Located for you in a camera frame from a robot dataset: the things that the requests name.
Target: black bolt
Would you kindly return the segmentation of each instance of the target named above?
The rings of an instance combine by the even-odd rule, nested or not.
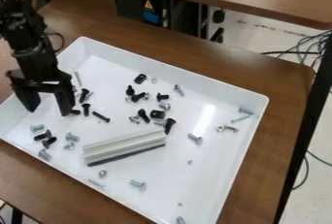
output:
[[[104,120],[106,123],[109,123],[111,120],[104,115],[100,114],[99,112],[92,112],[92,114],[102,120]]]
[[[165,134],[166,135],[168,135],[171,132],[173,125],[176,123],[177,123],[177,121],[175,119],[172,119],[172,118],[167,119],[167,122],[165,125]]]
[[[158,100],[158,102],[160,102],[161,100],[167,100],[167,99],[170,99],[169,95],[162,95],[160,93],[157,94],[157,100]]]
[[[34,140],[37,142],[37,141],[41,141],[41,140],[43,140],[43,139],[49,139],[49,138],[51,138],[51,132],[50,132],[50,130],[48,129],[48,130],[46,131],[45,134],[42,134],[42,135],[38,135],[38,136],[36,136],[36,137],[34,138]]]
[[[84,116],[88,116],[88,109],[91,105],[89,104],[82,104],[82,108],[84,108]]]
[[[133,95],[133,96],[131,96],[131,101],[133,101],[134,103],[137,103],[141,98],[144,98],[145,96],[146,96],[146,92],[143,92],[138,95]]]
[[[146,123],[149,123],[149,118],[145,110],[141,109],[137,112],[138,116],[140,116]]]
[[[135,94],[135,90],[133,89],[133,86],[128,85],[127,90],[125,91],[125,93],[127,94],[127,96],[132,96]]]
[[[86,95],[90,93],[90,91],[86,88],[83,88],[82,89],[82,95],[81,95],[81,98],[80,98],[80,104],[82,104],[84,101],[85,101],[85,97]]]
[[[48,140],[43,141],[43,146],[46,149],[50,148],[50,145],[56,142],[56,137],[49,138]]]

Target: metal bar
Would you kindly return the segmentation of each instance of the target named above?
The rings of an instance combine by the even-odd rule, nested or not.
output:
[[[302,119],[300,131],[289,164],[288,173],[283,185],[282,195],[275,215],[274,223],[278,224],[284,207],[288,201],[293,184],[301,168],[309,144],[323,111],[326,99],[332,86],[332,34],[327,40],[326,51],[321,58],[321,64],[315,77],[312,90],[309,93],[307,107]]]

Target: bolt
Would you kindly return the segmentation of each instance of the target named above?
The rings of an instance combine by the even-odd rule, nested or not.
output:
[[[102,120],[104,120],[106,123],[109,123],[111,120],[104,115],[100,114],[99,112],[92,112],[92,114]]]
[[[82,108],[84,108],[84,116],[88,116],[89,111],[88,109],[90,108],[90,104],[82,104]]]
[[[148,118],[147,113],[146,113],[145,110],[141,109],[141,110],[139,110],[139,111],[137,112],[137,114],[138,114],[138,116],[140,116],[140,117],[141,117],[146,123],[149,123],[149,122],[150,122],[150,120],[149,120],[149,118]]]
[[[42,135],[38,135],[38,136],[36,136],[36,137],[34,138],[34,140],[37,142],[37,141],[41,141],[41,140],[43,140],[43,139],[49,139],[49,138],[51,138],[51,132],[50,132],[50,130],[48,129],[48,130],[46,131],[45,134],[42,134]]]
[[[43,140],[43,146],[44,146],[44,148],[49,149],[50,145],[53,144],[53,143],[55,143],[56,140],[57,140],[56,137],[52,137],[52,138],[50,138],[48,140]]]
[[[178,84],[174,85],[174,91],[178,92],[181,96],[184,96],[184,92]]]
[[[147,189],[147,184],[144,182],[138,182],[135,180],[130,180],[130,184],[133,185],[134,187],[139,188],[141,191],[145,191]]]
[[[80,141],[80,137],[78,136],[74,136],[71,133],[68,133],[66,135],[66,141],[67,142],[79,142]]]
[[[171,132],[173,125],[176,123],[177,123],[177,121],[175,119],[172,119],[172,118],[167,119],[167,122],[165,125],[165,134],[166,135],[168,135]]]
[[[160,102],[161,100],[167,100],[167,99],[170,99],[169,95],[162,95],[160,93],[157,94],[157,100],[158,100],[158,102]]]
[[[36,126],[33,126],[33,125],[30,126],[30,130],[31,130],[32,133],[36,133],[37,131],[41,131],[44,128],[45,128],[45,126],[43,124],[36,125]]]
[[[42,149],[39,153],[38,153],[38,157],[45,159],[46,161],[50,161],[51,156],[46,152],[45,149]]]
[[[159,103],[159,107],[163,109],[165,112],[168,112],[172,108],[170,104],[165,104],[165,103]]]
[[[188,136],[193,140],[195,141],[195,143],[197,145],[200,145],[202,142],[203,142],[203,138],[202,137],[197,137],[197,136],[194,136],[193,134],[188,134]]]
[[[82,95],[80,97],[80,104],[82,104],[85,101],[85,98],[88,93],[90,93],[90,91],[88,89],[86,89],[86,88],[82,89]]]

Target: wooden tabletop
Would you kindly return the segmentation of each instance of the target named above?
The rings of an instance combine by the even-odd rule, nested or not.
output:
[[[47,5],[42,14],[52,31],[64,35],[66,46],[87,36],[267,95],[270,104],[217,223],[272,223],[311,86],[311,69],[61,3]],[[2,141],[0,165],[0,199],[43,223],[149,223]]]

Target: hex bolt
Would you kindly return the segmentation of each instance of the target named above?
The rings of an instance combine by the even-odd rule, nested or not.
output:
[[[79,142],[80,141],[80,137],[72,135],[71,133],[68,133],[66,135],[66,141],[67,142]]]
[[[141,191],[145,191],[147,189],[147,184],[144,182],[138,182],[135,180],[130,180],[130,184],[136,188],[139,188]]]
[[[42,149],[39,153],[38,153],[38,157],[46,160],[46,161],[50,161],[51,156],[46,152],[45,149]]]
[[[35,140],[36,142],[38,142],[38,141],[41,141],[41,140],[43,140],[43,139],[50,139],[50,138],[51,138],[51,132],[50,132],[50,130],[48,129],[48,130],[46,131],[45,134],[42,134],[42,135],[38,135],[38,136],[36,136],[36,137],[34,138],[34,140]]]
[[[177,121],[172,118],[168,118],[165,125],[165,134],[168,135],[171,132],[172,127],[176,124]]]
[[[84,116],[88,116],[90,106],[90,104],[82,104],[82,108],[84,109]]]
[[[110,118],[105,117],[104,115],[100,114],[99,112],[92,112],[92,114],[98,118],[100,118],[101,120],[104,120],[106,123],[109,123],[111,121]]]
[[[202,137],[197,137],[197,136],[194,136],[193,134],[188,134],[188,136],[193,140],[195,141],[195,143],[197,145],[200,145],[202,142],[203,142],[203,138]]]
[[[30,126],[30,130],[31,130],[32,133],[36,133],[37,131],[41,131],[44,128],[45,128],[45,126],[43,124],[36,125],[36,126],[33,126],[33,125]]]
[[[44,146],[44,148],[49,149],[50,145],[53,144],[53,143],[55,143],[56,140],[57,140],[56,137],[52,137],[52,138],[50,138],[48,140],[43,140],[43,146]]]
[[[162,95],[160,93],[157,94],[157,101],[160,102],[161,100],[167,100],[170,99],[169,95]]]
[[[82,95],[80,97],[80,104],[82,104],[85,101],[85,98],[88,93],[90,93],[90,91],[88,89],[86,89],[86,88],[82,89]]]
[[[181,96],[184,96],[184,92],[178,84],[174,85],[174,91],[178,92]]]
[[[168,112],[172,108],[170,104],[165,104],[165,103],[159,103],[159,107],[163,109],[165,112]]]
[[[149,123],[149,122],[150,122],[150,120],[149,120],[149,118],[148,118],[147,113],[146,113],[145,110],[141,109],[141,110],[139,110],[139,111],[137,112],[137,114],[138,114],[138,116],[140,116],[140,117],[141,117],[146,123]]]

